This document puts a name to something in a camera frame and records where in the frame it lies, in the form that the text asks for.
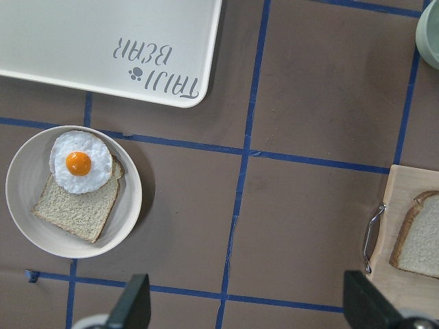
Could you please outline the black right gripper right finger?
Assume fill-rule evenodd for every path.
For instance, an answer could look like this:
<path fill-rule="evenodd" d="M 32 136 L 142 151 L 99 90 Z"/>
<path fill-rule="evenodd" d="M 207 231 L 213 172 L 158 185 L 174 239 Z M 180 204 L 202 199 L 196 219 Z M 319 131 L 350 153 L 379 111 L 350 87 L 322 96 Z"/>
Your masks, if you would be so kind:
<path fill-rule="evenodd" d="M 351 328 L 398 328 L 401 314 L 360 271 L 345 271 L 343 310 Z"/>

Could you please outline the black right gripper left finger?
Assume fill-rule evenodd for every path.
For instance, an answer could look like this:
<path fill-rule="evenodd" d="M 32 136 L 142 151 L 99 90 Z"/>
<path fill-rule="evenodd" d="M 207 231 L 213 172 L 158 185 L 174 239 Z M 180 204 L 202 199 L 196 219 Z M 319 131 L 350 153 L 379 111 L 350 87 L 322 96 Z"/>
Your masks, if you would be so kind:
<path fill-rule="evenodd" d="M 149 276 L 133 275 L 115 307 L 110 312 L 107 328 L 148 328 L 151 320 Z"/>

